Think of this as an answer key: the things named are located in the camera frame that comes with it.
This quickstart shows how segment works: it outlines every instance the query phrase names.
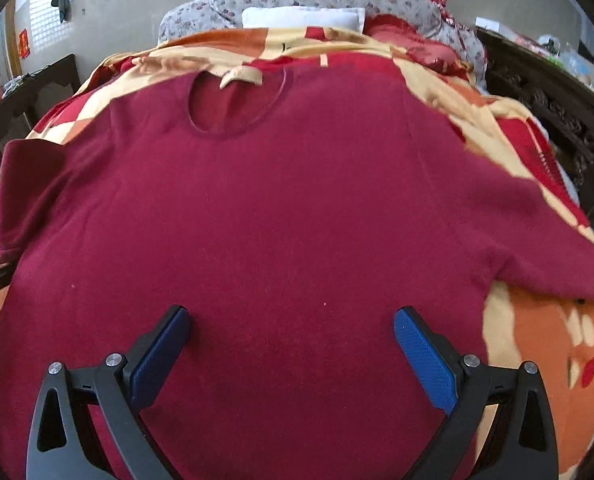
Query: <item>blue gripper pad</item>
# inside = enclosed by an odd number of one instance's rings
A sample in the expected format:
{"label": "blue gripper pad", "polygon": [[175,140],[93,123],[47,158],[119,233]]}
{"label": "blue gripper pad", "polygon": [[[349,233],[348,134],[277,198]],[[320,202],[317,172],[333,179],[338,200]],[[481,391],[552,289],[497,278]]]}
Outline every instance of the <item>blue gripper pad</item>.
{"label": "blue gripper pad", "polygon": [[130,376],[130,407],[139,412],[152,406],[188,340],[191,317],[185,308],[173,317],[152,342]]}
{"label": "blue gripper pad", "polygon": [[430,402],[450,415],[457,403],[455,376],[404,309],[395,314],[395,338]]}

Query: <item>dark wooden bed frame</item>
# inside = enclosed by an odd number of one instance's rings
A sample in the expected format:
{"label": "dark wooden bed frame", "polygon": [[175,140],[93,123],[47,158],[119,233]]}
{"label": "dark wooden bed frame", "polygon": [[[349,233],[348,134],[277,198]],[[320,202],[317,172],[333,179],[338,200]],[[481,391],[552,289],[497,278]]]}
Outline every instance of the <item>dark wooden bed frame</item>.
{"label": "dark wooden bed frame", "polygon": [[550,61],[483,29],[486,82],[494,95],[523,103],[541,121],[573,180],[594,231],[594,94]]}

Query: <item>wooden furniture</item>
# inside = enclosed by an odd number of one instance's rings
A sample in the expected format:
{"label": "wooden furniture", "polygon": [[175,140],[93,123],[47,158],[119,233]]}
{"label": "wooden furniture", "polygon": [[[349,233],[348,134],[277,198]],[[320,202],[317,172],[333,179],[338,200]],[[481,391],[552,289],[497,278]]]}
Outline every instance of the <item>wooden furniture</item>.
{"label": "wooden furniture", "polygon": [[540,120],[573,180],[594,231],[594,94],[543,57],[479,28],[491,94],[523,103]]}
{"label": "wooden furniture", "polygon": [[[74,54],[70,54],[38,72],[27,75],[17,89],[0,101],[0,166],[3,147],[8,140],[11,140],[9,134],[11,121],[21,115],[25,116],[29,128],[24,133],[26,135],[30,133],[40,119],[34,109],[37,95],[52,83],[70,86],[73,93],[78,90],[81,82]],[[25,135],[17,134],[12,138],[23,137]]]}

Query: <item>metal screw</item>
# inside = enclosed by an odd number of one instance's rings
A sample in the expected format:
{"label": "metal screw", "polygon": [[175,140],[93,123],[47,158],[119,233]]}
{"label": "metal screw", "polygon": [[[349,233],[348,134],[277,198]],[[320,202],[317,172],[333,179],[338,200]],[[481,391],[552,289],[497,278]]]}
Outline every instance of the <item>metal screw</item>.
{"label": "metal screw", "polygon": [[477,355],[466,354],[464,356],[464,364],[470,368],[477,368],[481,364],[481,361]]}
{"label": "metal screw", "polygon": [[524,370],[526,370],[530,374],[536,374],[537,373],[537,365],[535,363],[533,363],[532,361],[526,361],[524,363]]}
{"label": "metal screw", "polygon": [[120,362],[122,362],[121,354],[110,354],[106,358],[106,365],[108,366],[117,366]]}
{"label": "metal screw", "polygon": [[59,372],[61,372],[61,363],[58,361],[55,361],[48,367],[48,373],[50,375],[55,375],[55,374],[58,374]]}

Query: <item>white pillow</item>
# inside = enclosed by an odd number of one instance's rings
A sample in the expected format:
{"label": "white pillow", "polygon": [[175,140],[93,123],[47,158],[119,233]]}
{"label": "white pillow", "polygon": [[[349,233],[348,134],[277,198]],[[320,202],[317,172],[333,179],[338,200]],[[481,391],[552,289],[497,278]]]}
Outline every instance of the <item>white pillow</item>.
{"label": "white pillow", "polygon": [[365,9],[318,9],[317,7],[248,7],[241,14],[244,28],[339,27],[363,32]]}

